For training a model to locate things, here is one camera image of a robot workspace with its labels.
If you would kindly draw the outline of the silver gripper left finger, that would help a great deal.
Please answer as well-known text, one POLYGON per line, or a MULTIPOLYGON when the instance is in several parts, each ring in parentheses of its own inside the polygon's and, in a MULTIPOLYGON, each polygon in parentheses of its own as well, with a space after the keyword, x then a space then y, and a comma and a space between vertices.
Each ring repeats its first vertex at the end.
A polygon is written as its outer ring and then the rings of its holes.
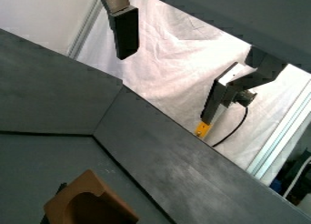
POLYGON ((101 0, 107 10, 109 26, 115 33, 115 51, 120 60, 137 52, 139 39, 139 8, 129 0, 101 0))

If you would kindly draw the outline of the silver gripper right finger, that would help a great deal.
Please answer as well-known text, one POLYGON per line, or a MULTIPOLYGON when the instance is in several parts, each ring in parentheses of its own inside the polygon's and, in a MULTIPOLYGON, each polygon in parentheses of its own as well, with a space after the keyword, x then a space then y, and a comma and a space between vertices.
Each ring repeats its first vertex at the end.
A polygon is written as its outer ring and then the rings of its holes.
POLYGON ((213 79, 209 95, 200 114, 205 124, 211 124, 219 106, 228 107, 236 93, 272 82, 287 66, 287 62, 252 46, 244 64, 235 62, 213 79))

